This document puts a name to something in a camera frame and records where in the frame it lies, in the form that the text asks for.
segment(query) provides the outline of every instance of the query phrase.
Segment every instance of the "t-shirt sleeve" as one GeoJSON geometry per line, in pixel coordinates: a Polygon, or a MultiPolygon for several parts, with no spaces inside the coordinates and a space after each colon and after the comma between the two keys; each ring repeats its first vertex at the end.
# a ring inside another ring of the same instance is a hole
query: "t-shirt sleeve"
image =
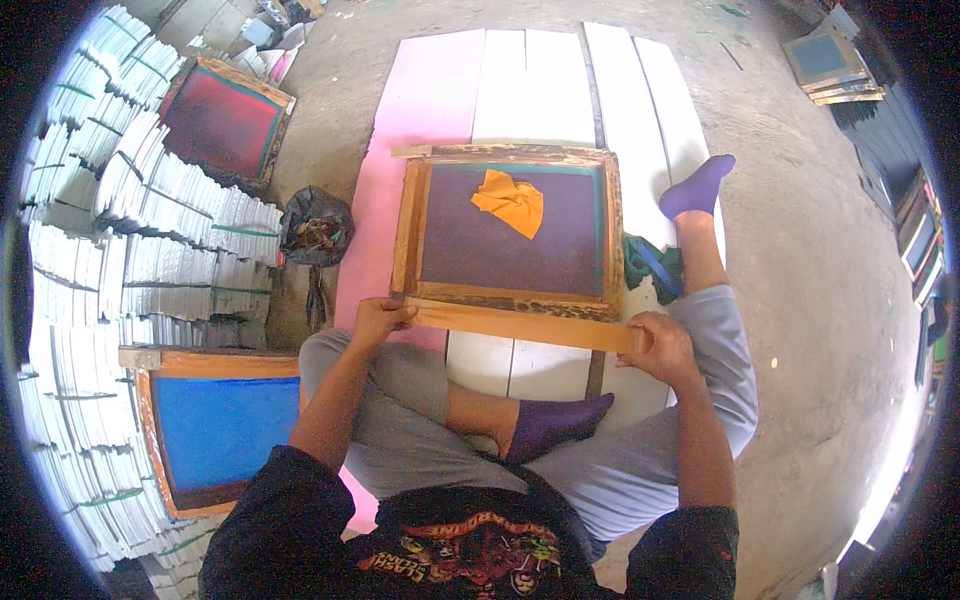
{"type": "Polygon", "coordinates": [[[210,540],[202,597],[322,592],[343,573],[340,535],[351,516],[353,499],[336,473],[292,446],[275,446],[210,540]]]}
{"type": "Polygon", "coordinates": [[[736,512],[724,507],[678,509],[659,518],[630,553],[627,598],[733,598],[736,512]]]}

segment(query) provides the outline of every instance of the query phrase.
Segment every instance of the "gray pants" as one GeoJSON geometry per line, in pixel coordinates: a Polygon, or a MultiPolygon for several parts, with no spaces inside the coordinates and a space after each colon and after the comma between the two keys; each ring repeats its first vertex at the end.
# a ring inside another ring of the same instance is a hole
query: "gray pants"
{"type": "MultiPolygon", "coordinates": [[[[756,380],[747,336],[730,286],[673,302],[670,316],[693,339],[733,456],[754,436],[756,380]]],[[[300,350],[300,377],[313,397],[349,334],[326,329],[300,350]]],[[[374,359],[353,423],[345,466],[377,499],[435,486],[500,488],[526,483],[485,460],[444,427],[444,357],[385,344],[374,359]]],[[[615,540],[677,508],[677,414],[670,407],[620,431],[561,446],[525,466],[562,493],[599,540],[615,540]]]]}

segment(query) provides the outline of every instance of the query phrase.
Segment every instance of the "hand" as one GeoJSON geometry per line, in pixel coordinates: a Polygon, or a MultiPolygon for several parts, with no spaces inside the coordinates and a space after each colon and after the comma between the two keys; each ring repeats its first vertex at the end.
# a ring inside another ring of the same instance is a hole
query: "hand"
{"type": "Polygon", "coordinates": [[[693,342],[682,325],[664,314],[644,312],[634,315],[627,326],[645,330],[635,335],[645,332],[653,342],[645,352],[619,354],[617,367],[636,367],[672,388],[701,376],[693,360],[693,342]]]}
{"type": "Polygon", "coordinates": [[[364,353],[373,353],[387,341],[391,331],[409,329],[416,306],[404,306],[403,300],[367,298],[357,306],[357,322],[350,346],[364,353]]]}

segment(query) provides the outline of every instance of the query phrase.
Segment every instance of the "person's left hand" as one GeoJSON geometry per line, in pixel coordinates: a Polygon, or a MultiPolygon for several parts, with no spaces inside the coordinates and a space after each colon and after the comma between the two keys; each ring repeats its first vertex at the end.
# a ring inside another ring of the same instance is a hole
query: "person's left hand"
{"type": "Polygon", "coordinates": [[[409,329],[410,319],[417,314],[416,306],[404,306],[403,300],[367,298],[357,306],[357,322],[350,345],[372,353],[387,341],[391,331],[409,329]]]}

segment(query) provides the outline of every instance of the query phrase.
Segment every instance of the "purple sock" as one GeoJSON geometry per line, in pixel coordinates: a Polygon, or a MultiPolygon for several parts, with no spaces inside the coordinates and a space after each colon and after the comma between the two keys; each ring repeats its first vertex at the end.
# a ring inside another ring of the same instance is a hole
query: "purple sock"
{"type": "Polygon", "coordinates": [[[717,192],[720,191],[720,180],[735,163],[733,155],[711,156],[693,175],[663,192],[660,196],[660,212],[671,221],[688,210],[703,210],[712,215],[717,192]]]}
{"type": "Polygon", "coordinates": [[[503,460],[522,465],[546,454],[557,444],[585,440],[596,431],[613,405],[613,394],[575,402],[521,400],[514,440],[503,460]]]}

